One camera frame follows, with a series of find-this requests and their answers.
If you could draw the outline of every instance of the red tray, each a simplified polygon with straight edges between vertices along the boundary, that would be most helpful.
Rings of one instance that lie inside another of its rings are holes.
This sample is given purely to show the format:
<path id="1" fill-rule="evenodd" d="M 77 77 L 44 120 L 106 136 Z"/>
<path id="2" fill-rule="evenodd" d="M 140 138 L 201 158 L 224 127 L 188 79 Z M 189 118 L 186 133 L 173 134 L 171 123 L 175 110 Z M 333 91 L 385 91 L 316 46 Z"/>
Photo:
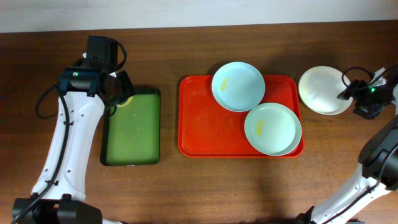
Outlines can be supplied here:
<path id="1" fill-rule="evenodd" d="M 280 103 L 301 122 L 294 81 L 283 75 L 263 75 L 266 94 L 261 103 Z M 289 154 L 267 156 L 253 148 L 244 133 L 247 112 L 232 112 L 217 103 L 211 92 L 212 75 L 192 75 L 180 84 L 178 147 L 191 158 L 294 158 L 303 153 L 304 140 Z"/>

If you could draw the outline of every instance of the red tray rim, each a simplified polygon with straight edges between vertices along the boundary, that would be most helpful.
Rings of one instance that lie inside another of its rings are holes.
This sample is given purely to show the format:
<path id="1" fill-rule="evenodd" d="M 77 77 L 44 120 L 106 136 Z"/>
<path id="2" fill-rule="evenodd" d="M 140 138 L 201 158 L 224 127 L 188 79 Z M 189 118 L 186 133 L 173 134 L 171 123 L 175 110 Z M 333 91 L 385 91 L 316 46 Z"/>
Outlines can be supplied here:
<path id="1" fill-rule="evenodd" d="M 262 75 L 264 76 L 273 76 L 274 78 L 280 78 L 286 80 L 287 83 L 289 83 L 290 87 L 292 88 L 292 98 L 293 98 L 293 107 L 294 107 L 294 113 L 297 115 L 298 119 L 300 120 L 300 123 L 302 123 L 301 120 L 301 113 L 300 113 L 300 105 L 299 105 L 299 95 L 297 93 L 297 86 L 294 80 L 286 75 Z M 184 93 L 184 90 L 182 86 L 186 85 L 187 83 L 191 82 L 189 79 L 193 77 L 198 77 L 198 78 L 209 78 L 212 77 L 212 75 L 187 75 L 186 77 L 183 77 L 180 81 L 179 84 L 179 94 L 178 94 L 178 149 L 180 152 L 192 159 L 293 159 L 301 155 L 304 151 L 304 133 L 302 131 L 302 137 L 300 140 L 300 143 L 298 145 L 302 145 L 302 148 L 299 149 L 298 151 L 295 152 L 295 154 L 286 154 L 283 156 L 268 156 L 268 155 L 234 155 L 234 154 L 225 154 L 225 155 L 206 155 L 206 154 L 200 154 L 200 155 L 193 155 L 185 152 L 183 146 L 182 146 L 182 116 L 183 116 L 183 106 L 182 106 L 182 96 Z"/>

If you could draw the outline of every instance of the yellow mark on plate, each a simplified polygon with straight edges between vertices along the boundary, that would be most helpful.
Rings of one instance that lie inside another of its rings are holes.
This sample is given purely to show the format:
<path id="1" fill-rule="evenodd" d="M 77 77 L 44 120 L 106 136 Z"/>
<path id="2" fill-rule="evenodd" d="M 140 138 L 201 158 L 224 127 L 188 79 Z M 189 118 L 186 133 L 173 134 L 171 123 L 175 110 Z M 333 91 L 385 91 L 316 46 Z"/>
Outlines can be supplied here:
<path id="1" fill-rule="evenodd" d="M 221 83 L 221 91 L 224 91 L 226 88 L 226 84 L 229 82 L 230 78 L 224 79 L 224 81 Z"/>
<path id="2" fill-rule="evenodd" d="M 261 133 L 262 133 L 262 127 L 264 126 L 264 124 L 266 123 L 265 120 L 258 120 L 256 123 L 256 133 L 257 136 L 261 137 Z"/>

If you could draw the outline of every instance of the wooden surface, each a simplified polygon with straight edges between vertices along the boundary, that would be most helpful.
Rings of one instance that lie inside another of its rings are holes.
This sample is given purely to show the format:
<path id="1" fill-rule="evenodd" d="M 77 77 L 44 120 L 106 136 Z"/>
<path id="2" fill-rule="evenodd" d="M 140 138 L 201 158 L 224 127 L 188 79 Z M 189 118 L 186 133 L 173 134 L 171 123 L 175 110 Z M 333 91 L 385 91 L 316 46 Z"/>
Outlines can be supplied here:
<path id="1" fill-rule="evenodd" d="M 296 82 L 317 65 L 375 71 L 398 61 L 398 21 L 0 34 L 0 223 L 11 221 L 16 197 L 30 195 L 50 147 L 55 120 L 36 118 L 36 101 L 81 56 L 89 35 L 123 43 L 128 52 L 124 69 L 133 84 L 162 92 L 159 164 L 102 166 L 99 122 L 86 173 L 86 202 L 108 219 L 236 223 L 295 217 L 351 177 L 364 144 L 394 114 L 390 106 L 367 121 L 351 110 L 325 116 L 301 103 L 305 150 L 296 159 L 188 159 L 177 147 L 182 77 L 214 74 L 233 61 Z M 355 76 L 367 78 L 350 78 Z M 55 100 L 53 94 L 42 111 L 55 111 Z M 398 195 L 377 199 L 355 217 L 369 224 L 397 223 Z"/>

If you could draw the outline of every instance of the plate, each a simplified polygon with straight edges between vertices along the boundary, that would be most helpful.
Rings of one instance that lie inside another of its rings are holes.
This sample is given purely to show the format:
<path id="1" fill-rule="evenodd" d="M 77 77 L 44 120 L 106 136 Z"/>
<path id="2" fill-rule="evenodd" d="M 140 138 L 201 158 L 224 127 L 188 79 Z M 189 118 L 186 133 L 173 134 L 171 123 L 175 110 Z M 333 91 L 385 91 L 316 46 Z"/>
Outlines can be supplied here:
<path id="1" fill-rule="evenodd" d="M 260 72 L 244 62 L 222 66 L 211 82 L 213 96 L 222 107 L 230 111 L 249 111 L 257 106 L 266 92 Z"/>
<path id="2" fill-rule="evenodd" d="M 278 103 L 263 103 L 251 110 L 244 122 L 244 132 L 255 149 L 269 156 L 290 153 L 302 136 L 298 117 Z"/>
<path id="3" fill-rule="evenodd" d="M 335 115 L 347 110 L 353 99 L 337 98 L 346 89 L 341 75 L 341 71 L 327 66 L 317 66 L 306 71 L 298 83 L 298 93 L 306 106 L 325 115 Z M 344 81 L 349 85 L 346 76 Z"/>

